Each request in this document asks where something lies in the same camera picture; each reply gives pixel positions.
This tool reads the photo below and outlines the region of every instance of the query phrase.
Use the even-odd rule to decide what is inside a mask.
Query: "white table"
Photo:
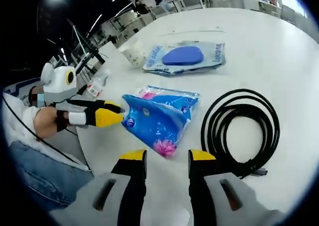
[[[281,134],[267,176],[244,179],[269,209],[289,212],[310,185],[319,162],[319,45],[295,26],[271,15],[244,9],[207,8],[170,14],[157,19],[121,47],[139,39],[145,50],[154,43],[179,40],[226,42],[226,64],[207,74],[161,77],[132,69],[111,45],[105,68],[112,71],[102,99],[121,101],[144,85],[199,92],[198,114],[178,145],[175,158],[167,160],[130,134],[122,125],[106,129],[78,129],[84,155],[97,176],[109,172],[118,157],[131,150],[148,149],[147,195],[142,218],[160,214],[157,209],[185,208],[188,196],[187,151],[200,149],[200,126],[208,107],[220,95],[237,88],[263,94],[277,111]],[[258,151],[261,132],[250,119],[235,119],[228,144],[233,156],[246,161]]]

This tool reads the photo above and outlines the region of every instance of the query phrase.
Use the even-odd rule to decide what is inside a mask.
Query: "person's hand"
[[[55,119],[57,110],[48,106],[38,111],[33,120],[35,133],[41,138],[47,138],[54,135],[57,132],[57,125]]]

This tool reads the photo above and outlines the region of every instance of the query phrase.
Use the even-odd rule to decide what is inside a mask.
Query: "robot camera eye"
[[[74,73],[72,71],[69,71],[66,75],[66,83],[69,85],[72,83],[74,79]]]

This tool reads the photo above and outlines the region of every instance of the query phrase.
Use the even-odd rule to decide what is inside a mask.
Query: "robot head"
[[[50,63],[46,63],[42,70],[41,82],[43,83],[44,99],[48,103],[58,103],[76,95],[75,68],[72,66],[60,66],[53,69]]]

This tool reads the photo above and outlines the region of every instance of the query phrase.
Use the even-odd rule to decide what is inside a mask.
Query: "cable connector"
[[[255,170],[251,175],[252,176],[265,176],[267,175],[268,170],[266,170],[265,168],[260,168],[258,170]]]

